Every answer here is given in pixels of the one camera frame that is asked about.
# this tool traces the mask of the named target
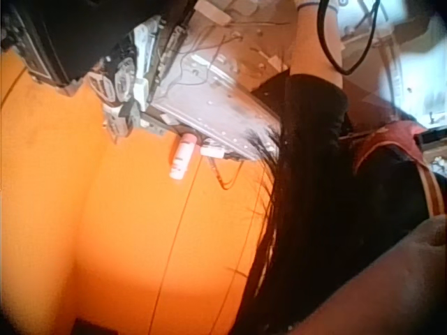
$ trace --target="white bottle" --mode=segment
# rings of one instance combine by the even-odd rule
[[[182,180],[188,165],[193,156],[194,147],[197,143],[197,137],[193,134],[184,134],[180,140],[177,152],[173,160],[173,166],[170,169],[170,177],[176,180]]]

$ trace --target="white wristband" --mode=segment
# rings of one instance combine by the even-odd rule
[[[295,2],[297,11],[307,6],[318,6],[320,4],[320,0],[293,0],[293,2]],[[335,10],[335,12],[338,13],[339,1],[329,0],[328,8]]]

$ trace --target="orange floor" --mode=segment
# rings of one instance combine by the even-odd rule
[[[30,334],[75,318],[120,334],[225,334],[261,231],[263,168],[223,191],[194,154],[169,178],[176,136],[118,145],[88,87],[74,98],[1,60],[2,308]],[[219,161],[225,180],[238,163]]]

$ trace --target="black cable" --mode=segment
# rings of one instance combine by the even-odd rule
[[[374,5],[372,6],[372,13],[374,13],[374,18],[372,20],[372,27],[371,27],[371,34],[369,35],[368,43],[366,45],[365,51],[362,53],[362,56],[359,58],[357,63],[355,63],[350,69],[342,68],[337,61],[334,59],[332,54],[330,53],[328,44],[326,43],[325,39],[325,16],[326,12],[328,10],[329,6],[329,0],[321,0],[320,5],[318,6],[318,14],[317,14],[317,20],[316,20],[316,28],[318,32],[318,39],[320,41],[321,47],[323,48],[323,51],[332,64],[334,66],[335,70],[340,72],[342,75],[352,75],[355,70],[358,69],[358,67],[363,63],[363,61],[366,59],[366,56],[368,55],[369,50],[372,46],[372,41],[374,40],[374,34],[376,33],[376,26],[377,26],[377,17],[379,14],[379,6],[380,6],[380,0],[376,0]]]

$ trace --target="wire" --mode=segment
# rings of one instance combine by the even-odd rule
[[[240,170],[242,169],[242,166],[244,165],[244,161],[240,162],[235,176],[228,183],[224,182],[224,180],[222,179],[221,173],[217,169],[216,161],[214,160],[214,158],[208,157],[208,162],[210,162],[211,170],[216,175],[217,181],[219,182],[219,185],[221,186],[221,188],[224,191],[228,191],[228,190],[232,189],[233,186],[236,184],[237,178],[239,177]]]
[[[320,5],[318,6],[318,15],[317,15],[317,32],[318,32],[318,39],[320,41],[321,47],[323,48],[323,51],[332,64],[334,66],[335,70],[337,70],[342,75],[352,75],[354,71],[358,69],[358,67],[363,63],[363,61],[366,59],[366,56],[368,55],[369,50],[372,46],[372,41],[374,40],[374,34],[376,33],[376,26],[377,26],[377,17],[379,16],[379,6],[380,6],[381,0],[376,0],[374,5],[372,6],[372,12],[374,13],[374,18],[372,20],[372,27],[371,27],[371,34],[369,35],[368,43],[366,45],[365,51],[360,56],[359,60],[349,69],[342,68],[337,61],[334,59],[332,54],[330,53],[328,44],[326,43],[325,39],[325,16],[326,12],[328,10],[329,6],[329,0],[321,0]]]

